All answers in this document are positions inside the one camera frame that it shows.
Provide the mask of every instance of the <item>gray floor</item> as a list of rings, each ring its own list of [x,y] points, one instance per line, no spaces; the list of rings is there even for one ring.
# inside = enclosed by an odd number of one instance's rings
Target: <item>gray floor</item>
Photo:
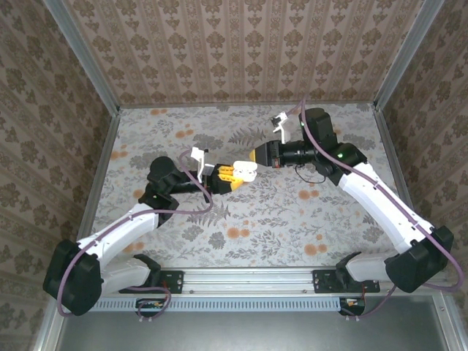
[[[153,322],[94,312],[68,319],[58,345],[63,351],[447,350],[430,297],[391,298],[359,322],[337,312],[172,312]]]

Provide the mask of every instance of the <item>black cable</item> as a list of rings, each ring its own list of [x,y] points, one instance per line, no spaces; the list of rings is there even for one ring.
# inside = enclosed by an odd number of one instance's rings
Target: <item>black cable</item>
[[[322,181],[307,181],[306,179],[302,178],[302,176],[299,174],[299,172],[298,172],[298,166],[299,166],[299,165],[296,165],[296,166],[294,167],[295,174],[297,174],[298,177],[299,177],[300,179],[302,179],[303,181],[305,181],[306,183],[309,183],[309,184],[321,184],[321,183],[324,183],[324,182],[327,180],[327,178],[324,176]]]

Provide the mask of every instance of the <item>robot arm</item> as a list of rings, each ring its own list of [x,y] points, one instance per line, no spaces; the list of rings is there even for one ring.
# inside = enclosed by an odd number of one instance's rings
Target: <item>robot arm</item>
[[[213,165],[205,159],[205,151],[192,149],[199,167],[190,172],[210,194],[227,194],[243,182],[257,175],[253,162],[234,162],[230,165]],[[127,287],[143,285],[158,287],[160,265],[144,254],[130,260],[113,261],[125,247],[142,235],[163,225],[172,214],[155,214],[154,210],[176,210],[178,202],[171,195],[200,191],[187,174],[180,172],[166,156],[155,159],[150,166],[145,193],[130,211],[106,228],[73,243],[64,240],[53,253],[43,284],[45,292],[57,298],[65,270],[83,248],[92,245],[75,263],[64,285],[62,304],[73,314],[86,313],[102,294],[114,293]],[[103,233],[110,232],[97,240]]]
[[[453,243],[452,232],[446,227],[435,229],[431,223],[411,211],[382,182],[367,162],[367,158],[353,144],[338,143],[330,116],[322,108],[312,108],[305,112],[307,127],[319,146],[334,159],[370,177],[374,184],[357,173],[339,167],[319,153],[306,135],[302,122],[303,140],[288,143],[280,140],[267,142],[253,150],[250,154],[251,160],[273,168],[312,163],[318,173],[354,197],[388,235],[398,254],[389,257],[388,254],[356,252],[345,257],[337,265],[337,270],[341,269],[340,274],[344,276],[343,285],[365,280],[391,280],[401,290],[413,292],[441,271],[447,265],[448,259],[416,229],[416,224],[412,224],[403,215],[401,208],[411,215],[412,222],[418,223],[419,227],[431,233],[432,238],[448,252]],[[280,121],[284,123],[283,118],[272,119],[275,130],[283,133],[283,128],[277,127]]]

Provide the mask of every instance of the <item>floral tablecloth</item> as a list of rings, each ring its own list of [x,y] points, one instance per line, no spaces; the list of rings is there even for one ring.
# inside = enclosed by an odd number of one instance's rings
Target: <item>floral tablecloth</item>
[[[292,105],[175,107],[121,110],[94,230],[128,211],[142,195],[153,159],[176,160],[192,146],[208,148],[219,163],[248,160],[256,146],[278,139],[270,118]],[[338,139],[354,143],[381,178],[393,177],[370,104],[308,105],[330,113]],[[299,123],[292,140],[301,138]],[[192,169],[195,162],[189,162]],[[312,166],[304,178],[320,181]],[[201,194],[176,195],[179,209],[202,208]],[[392,246],[364,209],[330,181],[303,182],[292,168],[259,166],[257,179],[228,195],[214,196],[206,215],[175,215],[128,246],[164,267],[333,265],[354,251]]]

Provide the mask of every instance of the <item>wall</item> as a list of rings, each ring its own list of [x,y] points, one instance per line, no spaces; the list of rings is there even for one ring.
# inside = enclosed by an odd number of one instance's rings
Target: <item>wall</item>
[[[421,0],[66,0],[121,105],[371,101]]]
[[[468,273],[467,1],[445,1],[384,114],[413,204],[454,232]],[[465,317],[467,291],[457,295]]]
[[[0,350],[34,343],[55,245],[80,226],[110,116],[41,1],[0,1]]]

